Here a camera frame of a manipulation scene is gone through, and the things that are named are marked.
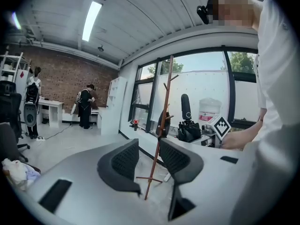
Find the tree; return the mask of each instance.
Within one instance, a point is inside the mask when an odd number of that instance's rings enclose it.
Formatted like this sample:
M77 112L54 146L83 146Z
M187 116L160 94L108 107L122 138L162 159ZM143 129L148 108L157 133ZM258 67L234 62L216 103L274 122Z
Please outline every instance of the tree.
M254 59L251 55L246 52L230 52L230 65L233 72L243 72L243 73L254 73L253 63ZM221 67L221 70L226 69L225 62Z
M173 73L180 73L183 69L183 64L178 64L176 62L176 59L173 59ZM163 74L168 74L169 73L169 68L170 68L170 59L168 59L167 61L162 61L161 62L161 69L160 69L160 75ZM155 74L155 66L149 67L148 68L149 73L151 73L151 76L149 77L154 77Z

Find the large window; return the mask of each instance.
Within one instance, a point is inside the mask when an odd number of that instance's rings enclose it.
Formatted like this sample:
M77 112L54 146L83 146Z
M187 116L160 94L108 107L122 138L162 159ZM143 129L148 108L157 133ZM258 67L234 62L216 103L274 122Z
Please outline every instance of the large window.
M253 125L259 114L253 63L257 51L217 47L174 54L169 96L170 135L177 134L183 121L181 95L189 97L192 120L200 126L218 113L236 129ZM138 120L146 132L155 132L165 102L169 56L139 66L129 120Z

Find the woman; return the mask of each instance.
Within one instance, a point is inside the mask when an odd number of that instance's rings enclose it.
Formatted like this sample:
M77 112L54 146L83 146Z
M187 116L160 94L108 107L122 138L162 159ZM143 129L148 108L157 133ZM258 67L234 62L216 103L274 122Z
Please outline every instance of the woman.
M95 90L93 84L87 85L87 88L81 92L80 100L79 100L79 113L78 117L80 117L80 124L84 129L92 129L90 127L90 109L91 103L95 101L95 99L91 96L90 92Z
M36 102L37 111L38 111L38 99L39 99L39 95L41 94L41 87L42 87L42 82L38 78L38 75L40 72L41 72L41 68L36 67L34 69L34 75L32 77L28 78L28 80L27 80L27 86L35 83L38 88L38 96L37 96L37 102ZM28 128L28 132L29 132L29 137L31 139L36 139L38 137L37 123L33 126L33 131L31 130L31 127L27 127L27 128Z

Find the person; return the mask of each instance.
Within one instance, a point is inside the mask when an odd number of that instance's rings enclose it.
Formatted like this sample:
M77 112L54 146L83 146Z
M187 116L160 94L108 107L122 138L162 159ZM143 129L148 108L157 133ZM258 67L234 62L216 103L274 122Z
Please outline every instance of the person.
M27 79L27 86L32 85L33 83L36 84L37 88L38 88L38 96L37 96L37 102L36 102L36 108L38 111L38 100L39 100L39 95L41 94L41 88L42 88L42 82L39 79L38 75L41 72L41 68L40 67L36 67L34 68L34 74L32 77L29 77ZM29 137L31 139L36 139L38 137L38 127L37 127L37 123L33 126L32 130L31 127L27 127L28 128L28 132L29 132Z
M253 28L258 34L259 55L255 58L254 69L259 119L246 130L228 133L222 141L224 149L242 149L247 143L259 141L269 132L282 127L268 91L288 66L299 63L299 43L282 10L273 0L209 0L207 15L212 15L213 23L217 21L222 25Z
M95 101L94 97L92 97L92 95L90 94L92 90L95 90L94 85L87 85L87 88L81 92L80 100L78 102L78 117L80 117L79 126L84 129L92 129L92 127L90 127L90 110L91 103Z

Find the red brick wall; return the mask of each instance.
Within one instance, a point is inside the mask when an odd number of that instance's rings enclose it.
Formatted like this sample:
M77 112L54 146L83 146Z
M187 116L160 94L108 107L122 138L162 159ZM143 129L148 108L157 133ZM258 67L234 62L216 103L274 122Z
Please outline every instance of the red brick wall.
M42 81L42 96L63 102L66 113L71 112L77 93L91 83L96 88L96 92L92 93L96 99L93 106L106 106L110 81L118 77L118 71L68 53L38 47L10 46L10 55L19 52L23 52L27 60L31 59L32 70L41 67L39 78Z

